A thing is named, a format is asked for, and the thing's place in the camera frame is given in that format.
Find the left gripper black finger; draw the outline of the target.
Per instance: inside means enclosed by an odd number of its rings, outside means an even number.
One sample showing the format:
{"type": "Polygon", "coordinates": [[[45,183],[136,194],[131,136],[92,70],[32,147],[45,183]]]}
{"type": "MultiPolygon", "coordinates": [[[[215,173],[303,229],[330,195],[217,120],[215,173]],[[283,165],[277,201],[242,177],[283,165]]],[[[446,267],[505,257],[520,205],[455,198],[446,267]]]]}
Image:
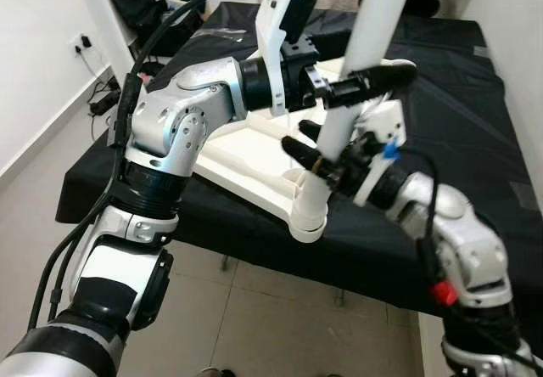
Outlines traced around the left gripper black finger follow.
{"type": "Polygon", "coordinates": [[[327,94],[327,108],[349,108],[410,85],[417,76],[417,66],[406,63],[380,64],[349,73],[333,82],[327,94]]]}

